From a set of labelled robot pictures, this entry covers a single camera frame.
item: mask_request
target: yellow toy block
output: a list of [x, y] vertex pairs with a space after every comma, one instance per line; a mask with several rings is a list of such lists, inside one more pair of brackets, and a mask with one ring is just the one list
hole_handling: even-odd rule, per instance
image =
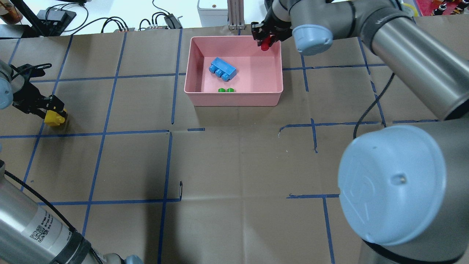
[[65, 122], [65, 118], [52, 110], [45, 113], [44, 123], [48, 126], [58, 126]]

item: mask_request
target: black cable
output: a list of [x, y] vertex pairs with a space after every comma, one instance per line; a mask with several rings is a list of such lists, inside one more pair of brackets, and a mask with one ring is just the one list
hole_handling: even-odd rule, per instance
[[155, 25], [155, 24], [158, 25], [158, 23], [156, 22], [156, 20], [154, 20], [154, 19], [155, 19], [154, 17], [155, 17], [155, 15], [159, 15], [159, 14], [163, 14], [164, 16], [167, 16], [167, 14], [165, 14], [165, 13], [163, 13], [163, 12], [156, 12], [155, 14], [153, 14], [153, 15], [151, 16], [151, 23], [152, 23], [153, 25]]
[[164, 9], [162, 9], [162, 8], [159, 8], [159, 7], [157, 7], [157, 6], [155, 5], [155, 0], [151, 1], [151, 3], [152, 3], [152, 5], [153, 5], [154, 7], [158, 8], [159, 10], [165, 11], [165, 12], [169, 15], [169, 12], [168, 12], [168, 11], [166, 11], [166, 10], [164, 10]]
[[23, 73], [25, 73], [25, 72], [27, 72], [27, 71], [29, 71], [29, 70], [32, 70], [32, 69], [39, 69], [39, 68], [43, 70], [43, 69], [48, 69], [48, 68], [50, 68], [50, 67], [52, 67], [52, 64], [50, 64], [50, 63], [44, 63], [44, 64], [39, 64], [39, 65], [34, 65], [34, 66], [27, 67], [27, 68], [25, 68], [25, 69], [23, 69], [23, 70], [21, 70], [21, 71], [18, 71], [17, 68], [14, 68], [14, 70], [17, 71], [17, 73], [11, 77], [11, 80], [13, 81], [13, 79], [15, 79], [15, 78], [18, 77], [19, 75], [21, 75], [21, 74], [23, 74]]
[[[71, 30], [64, 30], [64, 31], [62, 31], [62, 33], [63, 33], [63, 32], [71, 32], [71, 31], [74, 31], [74, 30], [79, 29], [81, 26], [83, 26], [83, 25], [86, 23], [86, 21], [88, 20], [89, 15], [90, 15], [89, 10], [88, 10], [83, 4], [68, 3], [68, 4], [59, 4], [59, 5], [55, 5], [55, 6], [48, 7], [48, 8], [47, 8], [47, 11], [45, 12], [45, 22], [47, 23], [47, 21], [48, 21], [48, 20], [47, 20], [47, 17], [49, 16], [49, 12], [51, 11], [52, 8], [57, 7], [57, 6], [61, 6], [61, 7], [58, 8], [57, 10], [63, 11], [64, 7], [66, 7], [66, 6], [71, 6], [71, 5], [78, 5], [78, 6], [82, 7], [82, 8], [84, 8], [84, 9], [86, 10], [86, 17], [85, 17], [85, 20], [83, 21], [83, 23], [82, 23], [81, 25], [79, 25], [79, 26], [77, 26], [76, 28], [71, 29]], [[56, 30], [57, 30], [57, 25], [53, 25], [53, 26], [52, 26], [52, 30], [56, 31]]]
[[110, 17], [110, 18], [119, 18], [120, 20], [122, 20], [122, 22], [118, 20], [118, 21], [121, 23], [121, 25], [122, 25], [122, 23], [124, 23], [124, 24], [122, 25], [122, 28], [127, 29], [127, 31], [129, 31], [129, 27], [127, 26], [127, 23], [125, 23], [125, 21], [124, 21], [121, 17], [112, 16], [112, 17]]
[[70, 34], [70, 35], [71, 35], [71, 36], [75, 35], [75, 34], [76, 34], [77, 32], [79, 32], [80, 30], [84, 29], [85, 27], [89, 26], [90, 24], [92, 24], [92, 23], [94, 23], [94, 22], [96, 22], [96, 21], [98, 21], [98, 20], [101, 20], [101, 19], [108, 19], [108, 17], [100, 17], [100, 18], [97, 18], [97, 19], [95, 19], [95, 20], [89, 22], [88, 24], [82, 26], [81, 28], [79, 28], [77, 31], [73, 32], [73, 33]]
[[363, 121], [365, 116], [371, 111], [371, 109], [373, 109], [373, 107], [378, 103], [379, 99], [381, 99], [381, 97], [383, 97], [384, 93], [386, 92], [386, 90], [391, 85], [391, 82], [393, 81], [395, 75], [396, 75], [395, 73], [391, 74], [391, 77], [389, 78], [389, 81], [387, 82], [387, 84], [384, 87], [383, 91], [378, 95], [376, 100], [368, 107], [368, 109], [363, 113], [363, 115], [360, 117], [358, 122], [355, 124], [355, 128], [353, 129], [353, 139], [356, 139], [356, 132], [358, 130], [358, 126], [361, 124], [361, 122]]
[[70, 29], [70, 30], [64, 30], [64, 31], [62, 31], [62, 32], [71, 32], [71, 31], [77, 30], [77, 29], [79, 29], [81, 26], [83, 26], [83, 25], [86, 23], [86, 21], [88, 20], [88, 17], [89, 17], [89, 15], [90, 15], [90, 12], [88, 11], [88, 9], [87, 9], [84, 5], [83, 5], [83, 6], [82, 6], [82, 5], [79, 5], [79, 6], [83, 7], [83, 8], [86, 10], [86, 17], [85, 17], [85, 20], [83, 21], [83, 23], [82, 23], [81, 25], [77, 26], [76, 28]]
[[18, 177], [16, 177], [15, 175], [11, 174], [10, 172], [8, 171], [5, 171], [5, 175], [7, 175], [8, 177], [10, 177], [12, 180], [14, 180], [15, 182], [21, 184], [21, 186], [23, 186], [26, 190], [30, 191], [34, 196], [36, 196], [37, 198], [39, 198], [43, 203], [45, 203], [52, 211], [54, 211], [54, 213], [57, 214], [57, 216], [64, 222], [65, 225], [68, 226], [69, 230], [70, 231], [75, 231], [75, 228], [73, 227], [73, 225], [65, 218], [65, 216], [63, 216], [63, 214], [61, 214], [59, 212], [59, 210], [57, 210], [48, 200], [46, 200], [44, 197], [42, 197], [42, 195], [40, 195], [38, 192], [36, 192], [33, 188], [31, 188], [29, 185], [27, 185], [24, 181], [20, 180]]
[[143, 23], [143, 21], [148, 22], [148, 24], [149, 24], [150, 27], [151, 27], [150, 21], [149, 21], [148, 19], [144, 18], [144, 19], [142, 19], [142, 20], [140, 21], [140, 25], [138, 26], [138, 30], [139, 30], [139, 31], [142, 29], [142, 23]]
[[93, 255], [93, 257], [96, 259], [98, 264], [103, 264], [103, 262], [101, 261], [101, 258], [99, 258], [98, 254], [96, 253], [96, 251], [94, 251], [93, 248], [90, 249], [90, 252], [91, 252], [91, 255]]
[[116, 19], [112, 19], [112, 18], [108, 18], [104, 24], [103, 24], [103, 27], [101, 28], [101, 33], [104, 33], [104, 28], [107, 26], [107, 24], [111, 21], [114, 21], [116, 22], [117, 26], [119, 27], [119, 31], [123, 31], [125, 30], [125, 28], [122, 30], [122, 27], [124, 27], [124, 25], [122, 25], [122, 22], [120, 22], [119, 20], [116, 20]]

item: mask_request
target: pink plastic bin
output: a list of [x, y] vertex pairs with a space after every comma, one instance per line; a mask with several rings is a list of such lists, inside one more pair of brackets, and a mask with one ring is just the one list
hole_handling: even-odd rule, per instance
[[[210, 73], [216, 57], [236, 68], [232, 80]], [[230, 87], [235, 93], [218, 92]], [[195, 106], [276, 106], [283, 92], [280, 43], [262, 51], [252, 36], [193, 37], [184, 92]]]

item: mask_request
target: light blue joint cap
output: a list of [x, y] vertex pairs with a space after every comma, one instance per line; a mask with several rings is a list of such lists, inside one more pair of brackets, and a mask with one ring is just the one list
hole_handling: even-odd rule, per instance
[[10, 83], [0, 78], [0, 109], [5, 109], [13, 103], [13, 92]]
[[310, 56], [322, 53], [332, 46], [334, 36], [327, 28], [320, 25], [301, 25], [293, 29], [296, 49], [299, 53]]
[[144, 264], [144, 262], [137, 255], [131, 255], [125, 259], [125, 264]]
[[339, 165], [340, 204], [364, 240], [396, 246], [422, 234], [437, 216], [446, 165], [435, 139], [411, 125], [367, 133]]

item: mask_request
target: cable connector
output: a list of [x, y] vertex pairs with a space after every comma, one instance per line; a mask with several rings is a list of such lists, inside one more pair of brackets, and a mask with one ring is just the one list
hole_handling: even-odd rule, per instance
[[165, 22], [170, 29], [182, 28], [181, 23], [179, 23], [179, 20], [173, 14], [165, 16]]

